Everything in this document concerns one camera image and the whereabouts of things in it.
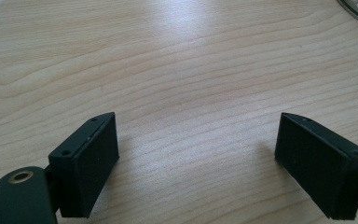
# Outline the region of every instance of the table surface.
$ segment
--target table surface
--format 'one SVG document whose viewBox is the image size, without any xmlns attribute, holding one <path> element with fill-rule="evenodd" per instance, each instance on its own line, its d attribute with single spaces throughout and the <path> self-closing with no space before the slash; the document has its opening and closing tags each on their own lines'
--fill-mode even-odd
<svg viewBox="0 0 358 224">
<path fill-rule="evenodd" d="M 273 152 L 282 112 L 358 145 L 358 21 L 335 0 L 0 0 L 0 177 L 110 111 L 121 158 L 60 223 L 342 223 Z"/>
</svg>

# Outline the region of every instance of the wooden table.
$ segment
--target wooden table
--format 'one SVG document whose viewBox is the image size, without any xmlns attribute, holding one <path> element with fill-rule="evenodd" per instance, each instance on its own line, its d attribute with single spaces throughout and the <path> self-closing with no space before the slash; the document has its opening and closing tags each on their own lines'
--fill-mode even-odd
<svg viewBox="0 0 358 224">
<path fill-rule="evenodd" d="M 335 0 L 0 0 L 0 177 L 115 111 L 89 219 L 327 219 L 274 160 L 280 114 L 358 144 L 358 21 Z"/>
</svg>

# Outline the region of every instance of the wood grain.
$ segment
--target wood grain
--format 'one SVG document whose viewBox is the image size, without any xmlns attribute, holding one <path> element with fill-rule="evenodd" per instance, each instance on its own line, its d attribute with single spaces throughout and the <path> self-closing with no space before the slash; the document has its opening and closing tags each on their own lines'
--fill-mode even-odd
<svg viewBox="0 0 358 224">
<path fill-rule="evenodd" d="M 121 158 L 60 223 L 341 223 L 273 150 L 283 111 L 358 144 L 358 21 L 334 0 L 0 0 L 0 177 L 108 111 Z"/>
</svg>

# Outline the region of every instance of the black bracket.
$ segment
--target black bracket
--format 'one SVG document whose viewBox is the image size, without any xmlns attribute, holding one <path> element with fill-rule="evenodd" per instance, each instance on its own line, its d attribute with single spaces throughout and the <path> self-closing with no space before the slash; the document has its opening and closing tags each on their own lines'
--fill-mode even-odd
<svg viewBox="0 0 358 224">
<path fill-rule="evenodd" d="M 0 224 L 57 223 L 89 217 L 118 160 L 115 113 L 86 121 L 49 155 L 49 166 L 23 167 L 0 179 Z"/>
<path fill-rule="evenodd" d="M 312 119 L 282 113 L 275 159 L 327 217 L 355 219 L 357 145 Z"/>
</svg>

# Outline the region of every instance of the black plastic part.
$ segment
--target black plastic part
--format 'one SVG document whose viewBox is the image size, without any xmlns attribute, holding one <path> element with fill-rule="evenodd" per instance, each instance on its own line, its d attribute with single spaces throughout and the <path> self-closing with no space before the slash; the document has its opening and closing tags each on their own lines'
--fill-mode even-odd
<svg viewBox="0 0 358 224">
<path fill-rule="evenodd" d="M 0 179 L 0 224 L 57 223 L 44 170 L 24 167 Z"/>
<path fill-rule="evenodd" d="M 282 113 L 275 158 L 327 217 L 355 218 L 358 146 L 311 119 Z"/>
<path fill-rule="evenodd" d="M 51 174 L 61 182 L 63 217 L 89 217 L 118 160 L 115 113 L 92 118 L 48 155 Z"/>
</svg>

